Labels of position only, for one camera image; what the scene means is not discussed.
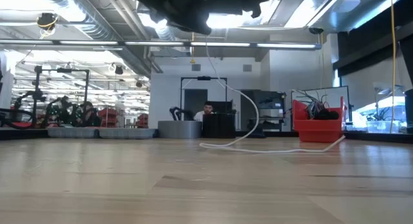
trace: gray cylinder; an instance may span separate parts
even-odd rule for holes
[[[159,137],[173,139],[196,139],[202,134],[200,121],[158,121]]]

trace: red plastic container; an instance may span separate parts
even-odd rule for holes
[[[292,115],[294,130],[298,131],[299,140],[303,142],[333,143],[343,135],[343,122],[345,119],[344,99],[341,97],[340,108],[328,108],[339,114],[337,120],[313,120],[308,119],[305,111],[307,105],[293,100]]]

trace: wooden table surface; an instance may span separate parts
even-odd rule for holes
[[[257,155],[199,142],[0,141],[0,223],[413,223],[412,145],[344,140],[324,154]]]

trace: gray container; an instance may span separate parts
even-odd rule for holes
[[[200,121],[158,121],[159,137],[173,139],[197,139],[202,135]]]
[[[47,128],[48,135],[50,137],[59,138],[98,138],[99,132],[95,128],[63,128],[52,127]]]
[[[147,128],[100,128],[99,135],[104,139],[150,139],[156,129]]]

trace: gray tray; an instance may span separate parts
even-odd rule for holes
[[[99,132],[95,128],[63,128],[53,127],[47,128],[48,135],[50,137],[59,138],[97,138]]]
[[[156,134],[156,129],[147,128],[100,128],[99,135],[105,139],[149,139]]]

